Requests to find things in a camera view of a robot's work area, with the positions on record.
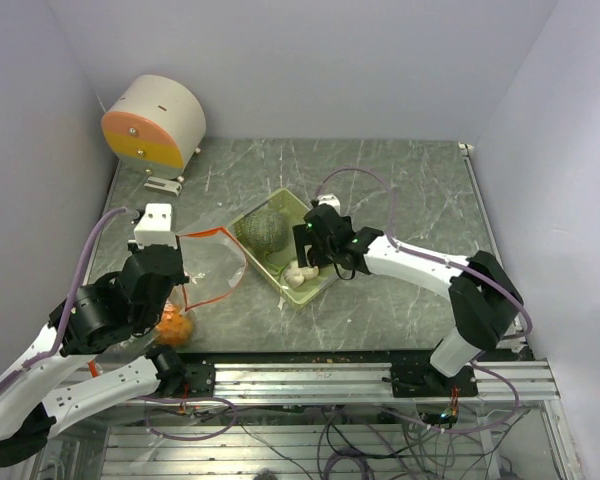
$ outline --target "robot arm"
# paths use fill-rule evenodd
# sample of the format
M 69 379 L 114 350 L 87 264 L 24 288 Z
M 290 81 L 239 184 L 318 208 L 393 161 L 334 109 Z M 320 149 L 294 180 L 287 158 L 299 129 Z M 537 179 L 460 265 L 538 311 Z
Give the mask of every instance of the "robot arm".
M 0 376 L 0 467 L 28 458 L 48 438 L 120 401 L 156 391 L 168 394 L 181 384 L 184 367 L 178 355 L 158 347 L 115 371 L 56 388 L 109 346 L 144 335 L 158 323 L 173 287 L 187 281 L 171 223 L 171 205 L 147 205 L 129 244 L 133 254 L 122 270 L 78 290 L 59 351 L 22 367 L 51 350 L 64 302 Z
M 351 218 L 340 216 L 332 203 L 332 199 L 325 203 L 318 200 L 305 215 L 305 224 L 293 228 L 299 266 L 335 264 L 354 273 L 387 275 L 448 299 L 456 325 L 430 358 L 431 366 L 444 378 L 457 375 L 480 352 L 495 350 L 515 319 L 517 309 L 490 286 L 451 266 L 466 266 L 482 273 L 522 302 L 492 254 L 479 251 L 472 257 L 444 255 L 392 242 L 384 232 L 374 228 L 363 227 L 356 232 Z M 405 254 L 396 245 L 422 256 Z M 442 257 L 446 265 L 423 258 L 427 256 Z

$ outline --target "green plastic tray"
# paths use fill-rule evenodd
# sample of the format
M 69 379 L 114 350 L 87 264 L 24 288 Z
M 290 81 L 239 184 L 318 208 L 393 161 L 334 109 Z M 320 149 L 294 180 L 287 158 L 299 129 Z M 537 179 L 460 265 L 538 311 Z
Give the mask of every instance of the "green plastic tray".
M 239 232 L 241 222 L 244 219 L 261 208 L 270 208 L 282 213 L 287 217 L 289 226 L 289 240 L 284 249 L 279 252 L 270 253 L 267 258 L 264 255 L 257 254 L 251 248 L 243 245 L 243 250 L 247 254 L 249 263 L 260 272 L 260 274 L 269 282 L 280 295 L 296 310 L 301 310 L 311 302 L 320 292 L 333 283 L 338 276 L 332 266 L 320 269 L 320 274 L 312 279 L 305 281 L 298 288 L 293 289 L 287 285 L 282 277 L 283 270 L 289 262 L 296 258 L 296 247 L 293 241 L 292 227 L 304 223 L 303 217 L 309 211 L 309 207 L 291 193 L 286 188 L 280 188 L 270 194 L 265 201 L 258 204 L 247 213 L 240 215 L 229 224 L 229 230 L 233 233 L 238 242 L 240 242 Z

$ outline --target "white wall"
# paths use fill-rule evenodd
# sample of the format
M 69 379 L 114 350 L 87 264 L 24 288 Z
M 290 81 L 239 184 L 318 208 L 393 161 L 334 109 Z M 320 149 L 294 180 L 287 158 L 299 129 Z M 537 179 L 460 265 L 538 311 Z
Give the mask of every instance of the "white wall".
M 560 0 L 476 147 L 507 267 L 600 479 L 600 0 Z
M 0 0 L 0 373 L 66 296 L 99 216 L 101 115 L 44 0 Z
M 143 73 L 209 132 L 473 143 L 556 0 L 49 0 L 106 106 Z

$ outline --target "gray marble surface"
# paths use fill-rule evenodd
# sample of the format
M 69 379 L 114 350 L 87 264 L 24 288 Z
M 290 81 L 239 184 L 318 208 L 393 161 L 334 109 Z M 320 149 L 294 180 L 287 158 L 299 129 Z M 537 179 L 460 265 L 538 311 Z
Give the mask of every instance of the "gray marble surface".
M 144 177 L 121 166 L 109 207 L 171 202 L 176 229 L 227 222 L 284 186 L 309 202 L 337 167 L 358 165 L 379 173 L 397 196 L 396 236 L 425 248 L 460 255 L 491 250 L 467 166 L 456 143 L 385 140 L 206 139 L 185 172 L 182 194 L 147 191 Z M 335 177 L 335 193 L 354 228 L 385 228 L 388 199 L 373 178 Z M 103 233 L 90 281 L 119 269 L 133 235 L 125 221 Z M 432 348 L 449 331 L 449 303 L 417 286 L 359 275 L 337 281 L 304 310 L 280 296 L 249 268 L 227 299 L 195 310 L 192 351 L 334 351 Z

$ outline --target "green mesh ball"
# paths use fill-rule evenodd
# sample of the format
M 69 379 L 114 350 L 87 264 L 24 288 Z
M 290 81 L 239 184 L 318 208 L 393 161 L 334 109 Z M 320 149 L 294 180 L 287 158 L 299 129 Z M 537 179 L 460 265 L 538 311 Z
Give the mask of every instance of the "green mesh ball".
M 280 212 L 261 209 L 247 215 L 236 228 L 238 240 L 255 252 L 279 252 L 287 246 L 289 227 Z

